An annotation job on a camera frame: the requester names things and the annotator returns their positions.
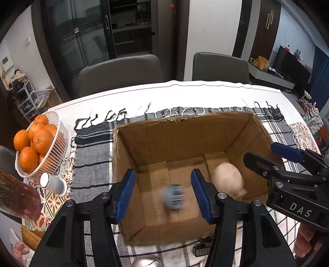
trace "human hand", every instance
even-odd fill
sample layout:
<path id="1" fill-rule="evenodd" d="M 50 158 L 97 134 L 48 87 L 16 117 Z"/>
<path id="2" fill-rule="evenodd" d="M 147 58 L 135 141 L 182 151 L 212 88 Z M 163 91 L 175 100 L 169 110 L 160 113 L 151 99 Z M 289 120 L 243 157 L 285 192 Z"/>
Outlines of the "human hand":
<path id="1" fill-rule="evenodd" d="M 294 252 L 298 257 L 303 258 L 312 248 L 311 240 L 315 234 L 315 230 L 308 227 L 305 224 L 300 224 L 295 245 L 293 247 Z M 319 251 L 323 244 L 324 240 L 320 238 L 315 247 L 314 251 Z"/>

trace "gray striped cloth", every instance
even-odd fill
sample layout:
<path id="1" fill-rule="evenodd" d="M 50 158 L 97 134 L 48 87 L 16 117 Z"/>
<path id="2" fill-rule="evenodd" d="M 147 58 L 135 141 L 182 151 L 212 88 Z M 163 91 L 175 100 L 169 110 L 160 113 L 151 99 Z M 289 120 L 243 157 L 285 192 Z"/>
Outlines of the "gray striped cloth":
<path id="1" fill-rule="evenodd" d="M 76 155 L 73 169 L 73 181 L 71 184 L 71 199 L 77 203 L 90 201 L 102 192 L 108 191 L 113 184 L 112 179 L 112 144 L 113 129 L 118 124 L 143 121 L 147 119 L 155 119 L 169 117 L 175 115 L 200 115 L 213 112 L 228 111 L 248 111 L 256 114 L 274 142 L 280 142 L 285 145 L 297 148 L 293 132 L 285 122 L 283 115 L 278 108 L 183 108 L 174 107 L 171 109 L 160 110 L 155 113 L 145 113 L 142 116 L 126 118 L 126 111 L 123 109 L 118 115 L 111 111 L 107 114 L 106 119 L 98 124 L 90 127 L 76 129 L 77 133 L 74 138 L 76 145 Z M 305 168 L 300 164 L 284 159 L 287 171 L 307 173 Z M 269 210 L 270 214 L 278 224 L 290 248 L 293 248 L 299 223 L 288 218 L 274 210 Z M 126 246 L 123 242 L 122 235 L 118 226 L 112 225 L 114 239 L 118 249 L 118 253 L 124 267 L 131 266 L 132 262 L 139 256 L 154 254 L 157 256 L 163 266 L 191 267 L 198 266 L 204 257 L 195 257 L 192 254 L 192 247 L 197 240 L 186 240 L 181 243 L 169 245 L 155 246 Z M 242 222 L 238 222 L 238 233 L 236 239 L 235 258 L 233 265 L 239 265 L 242 244 Z M 85 249 L 88 267 L 94 267 L 93 252 L 91 247 L 90 224 L 85 222 Z"/>

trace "white flower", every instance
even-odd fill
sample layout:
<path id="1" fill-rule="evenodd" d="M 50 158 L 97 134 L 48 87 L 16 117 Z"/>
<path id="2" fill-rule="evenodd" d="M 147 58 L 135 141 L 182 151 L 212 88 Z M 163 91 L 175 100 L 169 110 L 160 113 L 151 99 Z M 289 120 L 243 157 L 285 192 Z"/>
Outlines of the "white flower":
<path id="1" fill-rule="evenodd" d="M 304 94 L 307 99 L 312 99 L 312 97 L 310 96 L 310 94 L 308 92 L 306 92 L 306 90 L 304 91 Z"/>

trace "door handle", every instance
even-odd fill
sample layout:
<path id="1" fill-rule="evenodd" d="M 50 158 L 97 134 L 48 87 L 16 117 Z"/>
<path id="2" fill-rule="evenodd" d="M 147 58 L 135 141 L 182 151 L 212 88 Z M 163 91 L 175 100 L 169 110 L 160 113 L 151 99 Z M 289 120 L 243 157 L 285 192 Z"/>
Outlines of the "door handle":
<path id="1" fill-rule="evenodd" d="M 272 23 L 273 23 L 273 17 L 274 17 L 274 11 L 273 11 L 273 9 L 271 10 L 271 25 L 272 25 Z"/>
<path id="2" fill-rule="evenodd" d="M 270 21 L 269 21 L 269 19 L 270 19 L 270 16 L 271 16 L 271 14 L 268 14 L 267 15 L 267 20 L 266 20 L 266 24 L 265 24 L 265 28 L 268 30 L 268 28 L 269 28 L 269 23 L 270 23 Z"/>
<path id="3" fill-rule="evenodd" d="M 110 25 L 109 25 L 109 17 L 105 16 L 105 27 L 106 27 L 106 33 L 110 34 Z"/>

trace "glass jar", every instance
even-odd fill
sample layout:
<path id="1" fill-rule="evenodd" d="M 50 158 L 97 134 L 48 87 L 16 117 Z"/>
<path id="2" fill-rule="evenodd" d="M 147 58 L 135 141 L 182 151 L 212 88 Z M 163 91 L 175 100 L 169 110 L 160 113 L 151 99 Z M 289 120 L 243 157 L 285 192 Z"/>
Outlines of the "glass jar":
<path id="1" fill-rule="evenodd" d="M 41 213 L 38 191 L 0 169 L 0 210 L 28 220 L 37 220 Z"/>

